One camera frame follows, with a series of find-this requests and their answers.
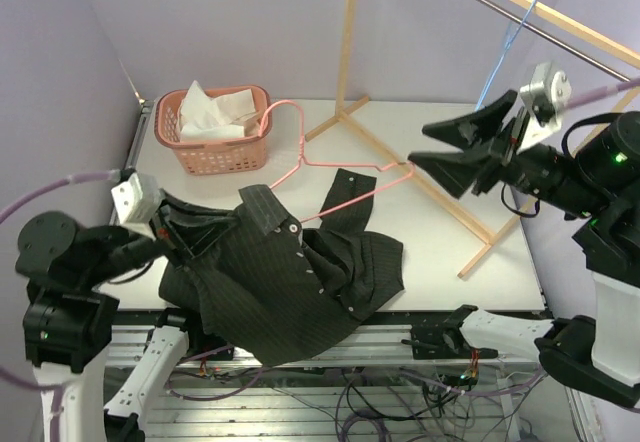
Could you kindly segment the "white shirt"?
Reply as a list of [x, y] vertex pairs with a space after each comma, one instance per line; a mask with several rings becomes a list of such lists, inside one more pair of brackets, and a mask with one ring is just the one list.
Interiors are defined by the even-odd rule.
[[194, 80], [179, 106], [180, 141], [243, 138], [251, 133], [257, 119], [251, 89], [209, 96]]

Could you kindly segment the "blue wire hanger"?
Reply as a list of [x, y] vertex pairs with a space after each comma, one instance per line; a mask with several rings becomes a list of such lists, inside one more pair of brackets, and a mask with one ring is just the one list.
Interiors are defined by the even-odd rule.
[[494, 80], [498, 74], [498, 72], [501, 69], [501, 66], [504, 63], [504, 60], [508, 54], [508, 52], [510, 51], [512, 45], [514, 44], [514, 41], [516, 40], [516, 38], [518, 37], [519, 33], [521, 32], [522, 28], [524, 27], [524, 24], [527, 22], [531, 12], [533, 11], [533, 9], [535, 8], [537, 4], [537, 0], [532, 0], [529, 8], [527, 9], [527, 11], [525, 12], [523, 18], [521, 19], [521, 21], [518, 23], [518, 26], [515, 29], [511, 29], [511, 25], [512, 23], [509, 23], [507, 25], [504, 37], [503, 37], [503, 41], [502, 41], [502, 49], [501, 52], [499, 53], [499, 56], [491, 70], [491, 72], [488, 74], [485, 84], [482, 88], [482, 91], [480, 92], [480, 95], [477, 99], [477, 102], [475, 104], [475, 111], [479, 111], [481, 108], [484, 107], [484, 102], [485, 99], [488, 95], [488, 93], [490, 92], [490, 89], [494, 83]]

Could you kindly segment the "dark striped shirt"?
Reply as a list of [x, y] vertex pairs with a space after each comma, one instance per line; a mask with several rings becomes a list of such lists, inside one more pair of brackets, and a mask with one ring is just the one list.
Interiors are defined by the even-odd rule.
[[234, 223], [203, 254], [168, 265], [160, 297], [266, 366], [332, 348], [404, 288], [402, 243], [366, 228], [376, 183], [338, 170], [317, 228], [302, 227], [267, 186], [241, 189], [224, 214]]

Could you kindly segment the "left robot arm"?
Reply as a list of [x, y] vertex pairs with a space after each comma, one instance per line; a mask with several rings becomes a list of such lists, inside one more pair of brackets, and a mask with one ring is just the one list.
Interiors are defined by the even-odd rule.
[[47, 441], [142, 441], [147, 412], [174, 367], [227, 354], [222, 338], [203, 331], [190, 310], [164, 310], [148, 347], [124, 385], [104, 401], [104, 375], [118, 299], [97, 286], [146, 272], [166, 257], [177, 266], [209, 248], [233, 223], [225, 211], [164, 202], [150, 235], [104, 225], [86, 228], [50, 211], [31, 219], [18, 238], [18, 274], [28, 280], [25, 352], [41, 393]]

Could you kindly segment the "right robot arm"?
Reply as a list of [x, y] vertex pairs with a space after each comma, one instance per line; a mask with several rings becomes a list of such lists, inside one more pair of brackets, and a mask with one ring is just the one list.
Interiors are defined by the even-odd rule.
[[591, 118], [599, 134], [576, 153], [566, 145], [526, 146], [532, 116], [511, 114], [515, 91], [470, 114], [427, 124], [445, 152], [414, 151], [409, 160], [449, 195], [511, 187], [580, 222], [574, 241], [596, 287], [597, 313], [542, 321], [499, 316], [472, 305], [456, 309], [440, 335], [459, 358], [493, 349], [539, 363], [562, 385], [630, 411], [639, 408], [639, 115]]

